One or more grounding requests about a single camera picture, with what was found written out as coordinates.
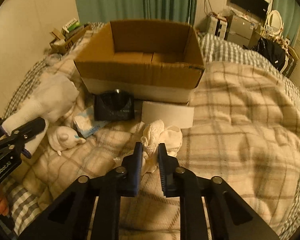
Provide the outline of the person's hand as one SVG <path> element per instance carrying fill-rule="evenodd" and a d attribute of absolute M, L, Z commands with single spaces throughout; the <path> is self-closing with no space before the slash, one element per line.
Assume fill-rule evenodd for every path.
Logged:
<path fill-rule="evenodd" d="M 0 192 L 0 215 L 7 216 L 9 213 L 8 201 L 3 193 Z"/>

